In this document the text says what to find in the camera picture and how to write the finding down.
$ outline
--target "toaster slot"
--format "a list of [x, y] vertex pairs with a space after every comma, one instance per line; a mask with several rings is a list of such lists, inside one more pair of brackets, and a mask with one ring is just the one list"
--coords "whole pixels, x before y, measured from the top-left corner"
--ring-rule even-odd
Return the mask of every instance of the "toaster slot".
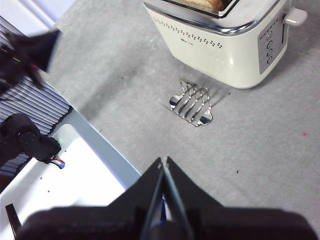
[[224, 18], [239, 0], [162, 0], [216, 18]]
[[282, 44], [284, 44], [285, 41], [285, 25], [282, 25]]

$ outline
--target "gray surface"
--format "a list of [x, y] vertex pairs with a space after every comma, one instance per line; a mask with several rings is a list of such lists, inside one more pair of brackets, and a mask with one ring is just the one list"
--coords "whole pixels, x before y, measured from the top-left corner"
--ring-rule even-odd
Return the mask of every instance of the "gray surface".
[[[72, 5], [46, 80], [141, 173], [169, 155], [222, 204], [295, 211], [319, 234], [320, 2], [293, 2], [309, 17], [253, 89], [173, 58], [142, 2], [125, 0]], [[195, 128], [163, 106], [181, 77], [220, 90], [210, 125]]]

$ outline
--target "red dot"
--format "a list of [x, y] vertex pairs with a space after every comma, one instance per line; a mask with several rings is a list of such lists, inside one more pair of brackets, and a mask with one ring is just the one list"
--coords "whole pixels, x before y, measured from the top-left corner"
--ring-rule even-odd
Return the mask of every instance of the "red dot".
[[302, 132], [302, 135], [303, 135], [304, 137], [308, 137], [308, 136], [309, 136], [309, 133], [308, 133], [307, 131], [303, 131], [303, 132]]

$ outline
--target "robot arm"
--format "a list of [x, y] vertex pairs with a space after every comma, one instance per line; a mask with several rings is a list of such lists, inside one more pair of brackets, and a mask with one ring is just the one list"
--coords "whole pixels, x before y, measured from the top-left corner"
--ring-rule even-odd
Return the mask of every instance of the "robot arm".
[[0, 96], [24, 77], [29, 77], [35, 86], [42, 88], [44, 81], [38, 70], [48, 70], [59, 34], [59, 30], [33, 37], [5, 33], [9, 45], [3, 44], [0, 48]]
[[64, 162], [54, 159], [61, 150], [52, 137], [40, 133], [37, 126], [23, 113], [13, 114], [0, 124], [0, 167], [21, 153], [59, 168]]
[[158, 158], [134, 185], [105, 207], [56, 207], [34, 213], [22, 226], [12, 204], [6, 211], [17, 240], [318, 239], [297, 213], [223, 206], [170, 157]]

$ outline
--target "toaster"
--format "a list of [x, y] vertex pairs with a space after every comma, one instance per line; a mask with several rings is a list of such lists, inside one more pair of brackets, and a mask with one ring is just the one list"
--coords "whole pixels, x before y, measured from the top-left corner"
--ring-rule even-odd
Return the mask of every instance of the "toaster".
[[222, 0], [210, 12], [184, 1], [144, 6], [175, 58], [237, 89], [261, 83], [287, 49], [289, 25], [308, 15], [291, 0]]

